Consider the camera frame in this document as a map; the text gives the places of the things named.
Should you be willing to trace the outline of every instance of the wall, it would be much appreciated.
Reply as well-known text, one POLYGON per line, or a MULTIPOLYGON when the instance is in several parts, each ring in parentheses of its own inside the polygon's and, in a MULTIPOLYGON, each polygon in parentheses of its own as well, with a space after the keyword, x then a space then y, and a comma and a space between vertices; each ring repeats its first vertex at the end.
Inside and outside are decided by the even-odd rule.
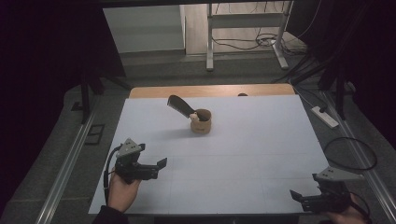
POLYGON ((105 8, 119 53, 184 49, 180 6, 105 8))

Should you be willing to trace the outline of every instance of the table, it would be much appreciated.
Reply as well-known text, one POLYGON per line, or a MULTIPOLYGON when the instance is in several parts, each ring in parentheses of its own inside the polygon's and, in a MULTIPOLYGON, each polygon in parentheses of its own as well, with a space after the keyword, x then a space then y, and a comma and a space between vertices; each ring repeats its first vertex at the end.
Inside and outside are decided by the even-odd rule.
MULTIPOLYGON (((303 210, 289 189, 319 194, 312 174, 328 163, 290 85, 136 88, 131 97, 111 148, 131 137, 137 144, 146 143, 139 162, 155 164, 167 157, 168 164, 158 179, 141 184, 127 214, 296 214, 303 210), (249 96, 237 97, 241 92, 249 96), (170 94, 209 108, 212 131, 192 133, 189 120, 166 105, 170 94), (240 110, 251 105, 257 108, 240 110)), ((105 202, 102 181, 90 214, 105 202)))

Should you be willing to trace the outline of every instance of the gray floor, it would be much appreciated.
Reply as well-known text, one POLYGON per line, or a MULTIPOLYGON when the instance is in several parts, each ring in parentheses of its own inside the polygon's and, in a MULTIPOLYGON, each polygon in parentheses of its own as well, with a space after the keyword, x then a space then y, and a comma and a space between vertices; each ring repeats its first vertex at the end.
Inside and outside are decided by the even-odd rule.
MULTIPOLYGON (((300 59, 301 56, 288 57, 288 62, 293 66, 300 59)), ((127 78, 123 80, 136 87, 269 83, 285 74, 285 71, 279 69, 275 55, 267 52, 216 55, 215 71, 212 73, 205 70, 205 56, 186 57, 179 52, 125 54, 122 55, 122 61, 127 73, 127 78)), ((311 77, 302 86, 318 93, 318 78, 311 77)), ((93 124, 106 125, 103 138, 97 146, 82 148, 51 223, 90 223, 93 220, 93 216, 88 215, 88 209, 102 174, 123 102, 129 95, 127 90, 108 80, 103 81, 106 92, 98 96, 99 104, 93 121, 93 124)), ((318 99, 310 94, 302 92, 302 95, 311 104, 318 104, 318 99)), ((0 220, 1 224, 35 223, 64 158, 78 134, 81 112, 70 111, 73 103, 77 101, 80 101, 79 87, 65 95, 64 110, 58 123, 29 174, 8 203, 0 220)), ((308 104, 304 105, 322 146, 334 137, 341 136, 339 130, 329 129, 315 117, 309 111, 308 104)), ((378 166, 375 169, 394 197, 396 176, 390 171, 394 170, 395 150, 354 105, 351 96, 346 97, 345 111, 347 122, 356 136, 371 146, 378 155, 378 166)), ((356 163, 346 143, 332 145, 331 151, 329 156, 337 160, 348 164, 356 163)), ((348 187, 367 200, 375 223, 390 223, 375 194, 365 182, 348 183, 348 187)), ((322 219, 325 217, 302 216, 300 223, 318 223, 322 219)), ((131 220, 136 224, 152 223, 153 217, 131 217, 131 220)))

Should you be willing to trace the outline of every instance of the black curtain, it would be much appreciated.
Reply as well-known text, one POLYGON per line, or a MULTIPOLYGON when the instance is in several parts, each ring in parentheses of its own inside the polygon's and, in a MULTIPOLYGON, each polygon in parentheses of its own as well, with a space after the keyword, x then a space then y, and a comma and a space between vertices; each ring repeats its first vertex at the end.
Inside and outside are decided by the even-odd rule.
POLYGON ((3 211, 80 75, 125 74, 103 10, 94 2, 0 1, 0 22, 3 211))
POLYGON ((354 101, 396 148, 396 3, 374 1, 347 46, 347 79, 356 87, 354 101))

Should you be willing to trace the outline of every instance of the metal frame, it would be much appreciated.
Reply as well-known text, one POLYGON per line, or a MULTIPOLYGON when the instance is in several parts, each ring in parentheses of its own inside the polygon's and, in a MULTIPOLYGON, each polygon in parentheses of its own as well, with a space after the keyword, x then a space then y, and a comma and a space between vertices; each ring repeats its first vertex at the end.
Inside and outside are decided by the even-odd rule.
POLYGON ((213 29, 221 28, 253 28, 253 27, 279 27, 276 40, 271 41, 272 47, 279 61, 280 67, 289 69, 288 63, 283 56, 281 41, 288 23, 292 1, 288 2, 286 10, 282 13, 257 13, 235 15, 213 15, 212 4, 207 4, 207 50, 206 70, 211 72, 213 64, 213 29))
POLYGON ((92 101, 92 112, 88 116, 86 122, 81 124, 81 127, 78 130, 78 135, 76 136, 73 145, 70 147, 66 159, 64 159, 64 164, 56 176, 52 188, 49 191, 49 195, 47 196, 47 199, 44 202, 40 213, 38 214, 38 218, 35 221, 36 224, 51 223, 59 201, 61 200, 62 194, 64 193, 64 189, 66 188, 69 177, 72 174, 79 152, 84 145, 85 138, 92 125, 99 101, 100 96, 94 96, 92 101))

